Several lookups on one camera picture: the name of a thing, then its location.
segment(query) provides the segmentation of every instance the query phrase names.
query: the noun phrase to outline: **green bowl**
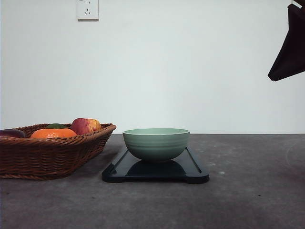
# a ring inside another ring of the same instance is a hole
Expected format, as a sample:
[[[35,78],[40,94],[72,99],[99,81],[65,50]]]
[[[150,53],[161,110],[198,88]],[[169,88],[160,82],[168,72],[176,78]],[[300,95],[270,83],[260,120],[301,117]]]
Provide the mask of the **green bowl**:
[[[163,162],[178,157],[187,145],[190,131],[173,128],[134,129],[123,132],[132,155],[149,162]]]

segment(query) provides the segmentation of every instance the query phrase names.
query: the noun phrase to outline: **electrical socket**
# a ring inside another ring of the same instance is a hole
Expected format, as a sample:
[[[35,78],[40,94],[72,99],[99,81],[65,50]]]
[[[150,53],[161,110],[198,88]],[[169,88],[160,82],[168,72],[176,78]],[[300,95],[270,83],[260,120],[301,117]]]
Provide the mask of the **electrical socket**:
[[[78,20],[98,20],[99,0],[76,0]]]

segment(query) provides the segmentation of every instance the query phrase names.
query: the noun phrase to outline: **basket rim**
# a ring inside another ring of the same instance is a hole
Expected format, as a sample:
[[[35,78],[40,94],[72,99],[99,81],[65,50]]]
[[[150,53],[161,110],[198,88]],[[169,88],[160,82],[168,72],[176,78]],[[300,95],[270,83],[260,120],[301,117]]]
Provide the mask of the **basket rim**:
[[[24,126],[24,127],[16,127],[13,129],[24,129],[24,128],[33,128],[37,126],[43,126],[43,125],[49,125],[49,124],[35,124],[35,125],[30,125],[30,126]],[[55,138],[30,138],[30,137],[25,137],[25,138],[15,138],[15,137],[1,137],[0,138],[0,144],[33,144],[33,143],[50,143],[50,144],[60,144],[60,145],[76,145],[79,143],[84,143],[88,141],[92,141],[98,137],[101,137],[103,135],[107,135],[109,133],[112,133],[113,130],[116,129],[116,125],[112,123],[107,123],[107,124],[101,124],[101,127],[103,127],[102,130],[98,131],[93,131],[87,134],[83,135],[77,135],[73,137],[55,137]]]

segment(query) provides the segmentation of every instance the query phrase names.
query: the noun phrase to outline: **wicker basket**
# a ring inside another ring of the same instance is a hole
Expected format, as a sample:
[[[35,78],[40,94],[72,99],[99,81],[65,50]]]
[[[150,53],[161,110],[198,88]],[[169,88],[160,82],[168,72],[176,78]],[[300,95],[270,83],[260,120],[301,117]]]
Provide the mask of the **wicker basket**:
[[[27,138],[0,138],[0,178],[52,180],[67,177],[97,156],[116,128],[113,124],[101,124],[100,131],[70,138],[29,138],[47,125],[16,128],[24,131]]]

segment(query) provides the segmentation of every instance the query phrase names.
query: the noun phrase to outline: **orange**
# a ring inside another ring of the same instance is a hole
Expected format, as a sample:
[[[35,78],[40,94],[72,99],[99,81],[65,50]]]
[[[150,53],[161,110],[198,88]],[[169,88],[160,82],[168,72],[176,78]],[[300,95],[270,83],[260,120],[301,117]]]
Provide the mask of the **orange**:
[[[53,138],[53,137],[74,137],[76,133],[71,129],[40,129],[36,130],[31,138]]]

